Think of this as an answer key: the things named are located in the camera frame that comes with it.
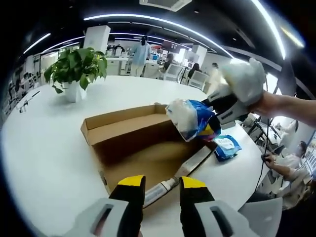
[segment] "air conditioner vent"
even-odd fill
[[[141,5],[160,7],[169,11],[178,11],[190,2],[192,0],[139,0]]]

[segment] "plastic bag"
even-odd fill
[[[218,136],[214,142],[218,145],[215,154],[219,162],[233,158],[241,150],[238,142],[230,135]]]
[[[212,108],[196,100],[175,100],[166,107],[166,113],[187,142],[199,136],[213,140],[221,133],[218,119]]]

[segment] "cardboard box flap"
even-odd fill
[[[89,145],[168,121],[166,105],[149,105],[86,118],[81,131]]]
[[[115,122],[89,130],[87,140],[92,146],[104,140],[130,133],[144,127],[149,127],[154,124],[166,122],[168,120],[170,120],[170,118],[167,115],[153,114]]]

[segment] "black cable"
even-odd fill
[[[267,149],[268,149],[268,140],[269,140],[269,126],[270,126],[270,120],[268,119],[268,123],[267,123],[267,140],[266,140],[266,148],[265,148],[265,153],[263,154],[263,157],[262,157],[262,165],[261,165],[261,172],[260,172],[260,176],[259,176],[259,179],[258,179],[258,182],[257,182],[257,185],[256,185],[256,188],[255,188],[255,191],[254,193],[256,192],[257,188],[258,188],[258,185],[259,185],[259,182],[260,182],[260,179],[261,179],[261,176],[262,176],[262,173],[263,173],[263,165],[264,165],[264,159],[266,157],[266,154],[267,154]]]

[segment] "white flower pot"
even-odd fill
[[[64,83],[65,95],[69,102],[79,102],[87,96],[87,92],[81,88],[79,81]]]

